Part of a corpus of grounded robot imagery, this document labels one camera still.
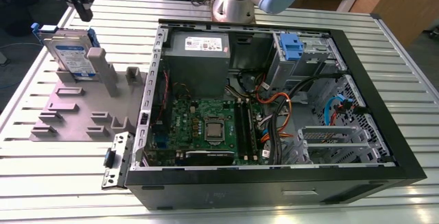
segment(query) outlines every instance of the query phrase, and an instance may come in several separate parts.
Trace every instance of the aluminum table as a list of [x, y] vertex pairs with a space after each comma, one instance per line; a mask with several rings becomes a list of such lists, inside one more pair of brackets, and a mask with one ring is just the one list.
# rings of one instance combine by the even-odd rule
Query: aluminum table
[[[70, 8], [60, 27], [95, 28], [116, 70], [147, 71], [159, 18], [208, 21], [207, 6], [159, 0], [96, 0], [87, 23]], [[341, 29], [399, 124], [427, 179], [351, 204], [148, 211], [128, 190], [101, 191], [111, 142], [32, 142], [30, 128], [54, 88], [44, 48], [0, 116], [0, 220], [65, 223], [432, 223], [439, 220], [439, 95], [380, 20], [368, 14], [256, 10], [259, 24]]]

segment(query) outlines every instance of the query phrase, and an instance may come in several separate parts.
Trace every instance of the white sticker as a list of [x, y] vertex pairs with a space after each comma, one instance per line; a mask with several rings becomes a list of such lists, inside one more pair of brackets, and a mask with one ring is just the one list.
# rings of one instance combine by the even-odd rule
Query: white sticker
[[263, 151], [261, 151], [261, 156], [263, 156], [264, 158], [268, 158], [268, 157], [269, 157], [269, 151], [263, 150]]
[[60, 60], [69, 72], [78, 78], [88, 78], [96, 75], [89, 60], [85, 58], [85, 49], [81, 46], [54, 46]]
[[196, 51], [221, 51], [220, 38], [185, 38], [184, 49]]
[[268, 90], [268, 88], [269, 88], [269, 85], [268, 85], [265, 82], [261, 82], [261, 83], [260, 83], [260, 86], [261, 86], [265, 90]]

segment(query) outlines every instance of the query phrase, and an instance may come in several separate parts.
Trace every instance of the motherboard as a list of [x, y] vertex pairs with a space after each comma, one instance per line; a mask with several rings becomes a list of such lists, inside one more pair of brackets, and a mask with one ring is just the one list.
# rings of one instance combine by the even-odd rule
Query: motherboard
[[160, 166], [259, 165], [260, 113], [249, 100], [173, 100], [169, 132], [155, 134], [149, 161]]

